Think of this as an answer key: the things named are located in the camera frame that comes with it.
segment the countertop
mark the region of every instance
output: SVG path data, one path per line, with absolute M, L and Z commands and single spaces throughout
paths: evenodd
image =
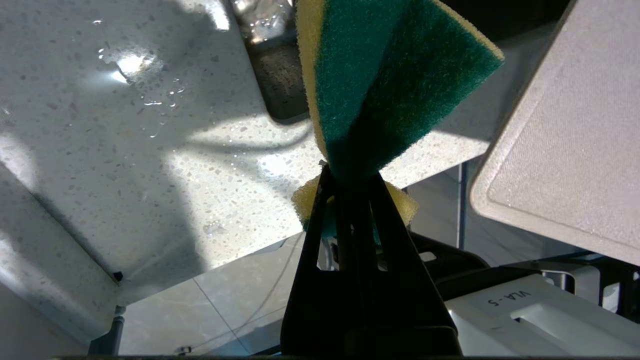
M 290 198 L 322 156 L 308 120 L 269 117 L 226 3 L 6 0 L 0 44 L 0 159 L 122 273 L 120 305 L 301 231 Z M 487 149 L 537 62 L 506 53 L 488 90 L 387 166 L 387 181 L 402 188 Z

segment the gray tile floor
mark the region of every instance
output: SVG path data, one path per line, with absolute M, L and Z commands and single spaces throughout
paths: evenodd
M 413 231 L 454 245 L 456 174 L 450 169 L 409 187 L 420 203 Z M 466 249 L 492 266 L 576 250 L 471 208 L 466 239 Z M 302 234 L 293 236 L 130 305 L 120 353 L 169 355 L 190 346 L 194 355 L 243 356 L 277 345 L 303 240 Z

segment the black plastic part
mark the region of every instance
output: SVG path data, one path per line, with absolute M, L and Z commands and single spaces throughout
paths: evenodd
M 124 318 L 116 316 L 111 323 L 111 330 L 105 335 L 93 340 L 89 345 L 88 355 L 116 356 L 120 349 L 120 337 L 124 327 Z
M 316 266 L 331 196 L 338 272 Z M 378 270 L 374 229 L 387 272 Z M 345 188 L 323 168 L 280 343 L 285 356 L 461 354 L 456 327 L 379 174 Z

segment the speckled white countertop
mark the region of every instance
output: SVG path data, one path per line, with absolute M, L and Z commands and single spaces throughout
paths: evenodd
M 321 169 L 312 126 L 270 119 L 218 0 L 6 0 L 0 44 L 1 161 L 122 272 L 119 304 L 301 231 L 290 198 Z M 495 121 L 456 111 L 383 177 L 404 187 L 482 154 Z

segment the stainless steel sink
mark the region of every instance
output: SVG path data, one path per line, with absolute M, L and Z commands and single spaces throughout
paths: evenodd
M 292 0 L 231 0 L 269 114 L 292 124 L 308 117 Z

